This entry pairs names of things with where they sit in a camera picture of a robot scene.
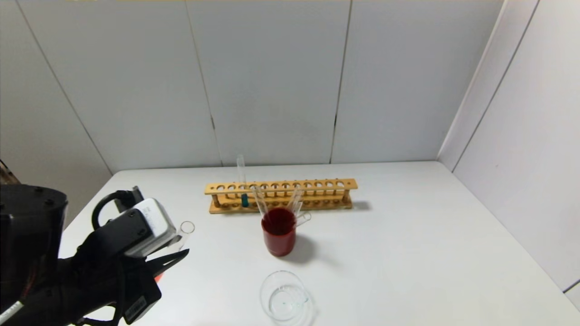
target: wooden test tube rack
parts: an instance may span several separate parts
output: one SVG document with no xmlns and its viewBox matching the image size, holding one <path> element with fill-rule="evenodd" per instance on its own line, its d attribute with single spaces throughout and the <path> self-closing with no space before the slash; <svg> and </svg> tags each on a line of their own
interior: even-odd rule
<svg viewBox="0 0 580 326">
<path fill-rule="evenodd" d="M 350 209 L 350 190 L 358 189 L 354 179 L 284 180 L 270 182 L 208 183 L 205 194 L 212 196 L 211 214 L 258 212 L 252 188 L 259 187 L 269 208 L 285 207 L 291 200 L 294 188 L 300 188 L 302 210 Z M 241 196 L 248 195 L 248 207 L 242 207 Z"/>
</svg>

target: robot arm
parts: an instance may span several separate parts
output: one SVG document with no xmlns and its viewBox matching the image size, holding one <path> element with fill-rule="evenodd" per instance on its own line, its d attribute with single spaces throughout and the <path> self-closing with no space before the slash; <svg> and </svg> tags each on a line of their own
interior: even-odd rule
<svg viewBox="0 0 580 326">
<path fill-rule="evenodd" d="M 99 212 L 115 200 L 121 213 L 104 226 Z M 175 227 L 154 199 L 144 200 L 137 187 L 105 197 L 93 212 L 93 227 L 77 253 L 57 259 L 66 196 L 26 185 L 2 186 L 2 325 L 131 324 L 161 298 L 155 277 L 188 250 L 146 261 L 166 247 Z M 10 307 L 21 302 L 18 311 Z M 84 316 L 114 306 L 111 321 Z"/>
</svg>

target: white table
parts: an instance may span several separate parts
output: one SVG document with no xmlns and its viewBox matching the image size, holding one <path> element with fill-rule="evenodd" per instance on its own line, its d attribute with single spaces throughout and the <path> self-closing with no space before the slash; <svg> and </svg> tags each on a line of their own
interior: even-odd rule
<svg viewBox="0 0 580 326">
<path fill-rule="evenodd" d="M 356 178 L 359 189 L 352 210 L 314 211 L 294 251 L 278 259 L 266 251 L 258 214 L 208 213 L 205 184 L 237 180 L 235 168 L 123 171 L 66 229 L 60 256 L 92 231 L 99 199 L 138 185 L 175 225 L 196 226 L 189 256 L 165 273 L 162 299 L 138 326 L 270 325 L 258 292 L 276 270 L 302 279 L 315 325 L 580 325 L 548 275 L 438 162 L 248 167 L 247 176 Z M 101 214 L 115 216 L 114 205 Z"/>
</svg>

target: glass petri dish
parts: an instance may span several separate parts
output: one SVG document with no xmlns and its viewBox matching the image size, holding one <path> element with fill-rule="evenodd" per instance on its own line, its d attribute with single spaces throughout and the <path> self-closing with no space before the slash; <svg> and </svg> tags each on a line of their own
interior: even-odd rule
<svg viewBox="0 0 580 326">
<path fill-rule="evenodd" d="M 300 320 L 308 301 L 302 281 L 290 271 L 273 272 L 260 289 L 262 309 L 278 324 L 292 325 Z"/>
</svg>

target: red liquid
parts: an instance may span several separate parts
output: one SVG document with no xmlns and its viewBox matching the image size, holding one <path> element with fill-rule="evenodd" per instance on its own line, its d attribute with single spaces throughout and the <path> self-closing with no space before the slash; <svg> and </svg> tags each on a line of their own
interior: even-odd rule
<svg viewBox="0 0 580 326">
<path fill-rule="evenodd" d="M 296 217 L 285 208 L 274 208 L 262 219 L 264 242 L 274 256 L 285 256 L 294 248 L 296 242 Z"/>
</svg>

